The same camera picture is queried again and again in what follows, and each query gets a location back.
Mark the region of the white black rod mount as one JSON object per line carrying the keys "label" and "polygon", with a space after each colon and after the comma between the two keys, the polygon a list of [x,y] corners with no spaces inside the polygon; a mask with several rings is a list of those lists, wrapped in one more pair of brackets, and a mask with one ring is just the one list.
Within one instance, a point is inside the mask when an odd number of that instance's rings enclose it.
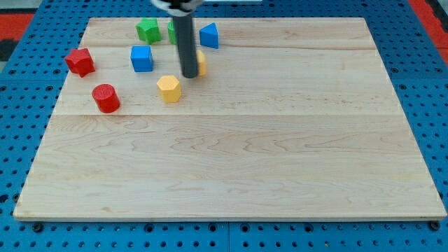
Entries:
{"label": "white black rod mount", "polygon": [[150,2],[171,16],[187,16],[201,6],[204,0],[150,0]]}

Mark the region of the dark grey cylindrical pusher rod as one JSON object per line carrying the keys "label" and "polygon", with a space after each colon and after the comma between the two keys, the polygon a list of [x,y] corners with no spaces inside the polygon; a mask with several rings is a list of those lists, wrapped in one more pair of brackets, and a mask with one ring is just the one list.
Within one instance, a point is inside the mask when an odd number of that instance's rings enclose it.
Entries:
{"label": "dark grey cylindrical pusher rod", "polygon": [[177,42],[181,73],[185,78],[196,78],[199,75],[195,42],[193,15],[191,13],[172,18]]}

